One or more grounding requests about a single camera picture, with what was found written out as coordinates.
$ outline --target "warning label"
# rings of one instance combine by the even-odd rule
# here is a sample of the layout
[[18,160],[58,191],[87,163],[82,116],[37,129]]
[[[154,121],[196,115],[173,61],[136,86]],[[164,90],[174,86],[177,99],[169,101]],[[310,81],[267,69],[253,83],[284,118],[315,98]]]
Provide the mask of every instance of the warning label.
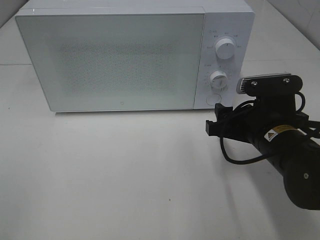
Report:
[[279,125],[275,126],[274,128],[270,129],[265,135],[264,138],[271,142],[276,136],[278,136],[280,133],[283,133],[285,131],[289,130],[297,130],[293,126],[290,125]]

